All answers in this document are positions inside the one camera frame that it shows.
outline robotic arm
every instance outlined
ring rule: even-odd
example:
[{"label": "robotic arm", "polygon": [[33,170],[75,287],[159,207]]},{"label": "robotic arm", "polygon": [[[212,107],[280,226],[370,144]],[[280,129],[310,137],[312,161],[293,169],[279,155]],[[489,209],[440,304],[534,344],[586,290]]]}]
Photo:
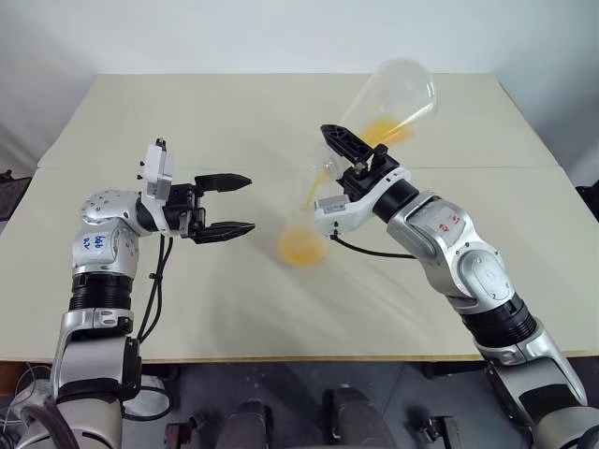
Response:
[{"label": "robotic arm", "polygon": [[499,252],[476,234],[470,216],[431,191],[419,192],[384,145],[372,149],[337,125],[321,129],[352,166],[338,179],[343,195],[315,202],[318,231],[335,237],[373,216],[387,223],[388,234],[416,257],[432,288],[447,297],[473,334],[495,391],[533,431],[536,447],[593,448],[599,410],[587,407],[576,373],[529,313]]},{"label": "robotic arm", "polygon": [[[206,226],[199,201],[209,191],[228,192],[251,183],[240,175],[197,176],[195,184],[172,183],[172,155],[166,142],[150,145],[139,193],[105,190],[87,199],[83,226],[73,242],[72,298],[63,315],[51,370],[53,398],[82,448],[121,447],[122,402],[140,388],[139,341],[133,331],[131,289],[139,258],[139,237],[159,232],[195,243],[225,241],[254,229],[222,222]],[[18,447],[62,447],[60,425],[43,415]]]}]

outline white table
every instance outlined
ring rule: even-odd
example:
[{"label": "white table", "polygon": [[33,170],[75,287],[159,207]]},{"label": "white table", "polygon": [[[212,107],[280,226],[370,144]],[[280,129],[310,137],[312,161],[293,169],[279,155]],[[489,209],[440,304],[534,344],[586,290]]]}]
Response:
[{"label": "white table", "polygon": [[[0,237],[0,339],[10,343],[1,345],[0,359],[52,358],[69,299],[70,245],[80,227],[80,204],[106,188],[138,190],[137,161],[156,136],[165,136],[176,154],[176,182],[218,170],[251,177],[252,186],[208,194],[203,204],[211,221],[254,221],[256,230],[221,244],[175,242],[162,319],[142,346],[146,361],[477,358],[459,316],[428,286],[418,263],[368,257],[332,243],[326,261],[312,269],[289,268],[277,258],[276,239],[288,222],[288,200],[297,197],[294,180],[306,158],[298,139],[316,139],[303,126],[317,129],[334,121],[326,115],[341,113],[336,103],[341,93],[355,92],[362,81],[344,75],[100,77],[40,162]],[[266,105],[258,102],[241,128],[224,134],[222,113],[206,112],[222,105],[214,104],[218,95],[209,101],[196,92],[214,93],[215,84],[237,86],[227,92],[245,93],[243,104],[252,95],[264,99],[266,84],[275,94]],[[310,93],[300,92],[299,85]],[[471,214],[481,236],[502,252],[529,308],[567,354],[597,354],[599,226],[492,77],[443,76],[438,86],[443,95],[435,129],[442,131],[418,133],[394,153],[413,162],[406,165],[415,186],[431,188]],[[468,94],[468,86],[475,92]],[[456,91],[466,91],[462,106]],[[474,94],[477,102],[468,100]],[[193,107],[185,99],[201,96],[204,102]],[[150,97],[163,107],[168,100],[168,108],[155,108]],[[297,108],[284,115],[282,104],[293,98]],[[311,99],[321,109],[310,109]],[[176,105],[185,113],[173,114]],[[475,105],[485,112],[475,114]],[[234,115],[243,115],[239,109],[233,108]],[[275,144],[285,132],[269,131],[275,118],[294,136],[287,145]],[[470,120],[475,130],[468,129]],[[131,129],[135,121],[137,132]],[[200,134],[204,143],[190,151]],[[422,151],[436,138],[456,154],[440,152],[436,144]],[[486,145],[494,138],[510,141],[509,149],[489,152]],[[439,160],[444,165],[436,167]],[[376,250],[402,250],[377,220],[346,238]],[[150,290],[157,237],[142,239],[140,251],[132,295],[137,324]]]}]

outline white wall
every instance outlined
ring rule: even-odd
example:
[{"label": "white wall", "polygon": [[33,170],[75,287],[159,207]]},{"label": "white wall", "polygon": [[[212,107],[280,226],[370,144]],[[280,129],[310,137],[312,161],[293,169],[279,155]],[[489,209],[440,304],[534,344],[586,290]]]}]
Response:
[{"label": "white wall", "polygon": [[596,0],[0,0],[0,152],[34,167],[96,73],[370,72],[406,56],[496,71],[569,161],[588,149],[552,140],[599,99],[598,22]]}]

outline blue writing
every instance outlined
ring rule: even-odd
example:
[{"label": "blue writing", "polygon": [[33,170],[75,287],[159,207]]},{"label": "blue writing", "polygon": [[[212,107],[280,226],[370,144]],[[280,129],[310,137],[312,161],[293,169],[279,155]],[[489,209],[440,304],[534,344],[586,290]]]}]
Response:
[{"label": "blue writing", "polygon": [[94,240],[94,246],[96,248],[103,248],[104,247],[104,239],[106,237],[104,236],[95,236],[95,240]]}]

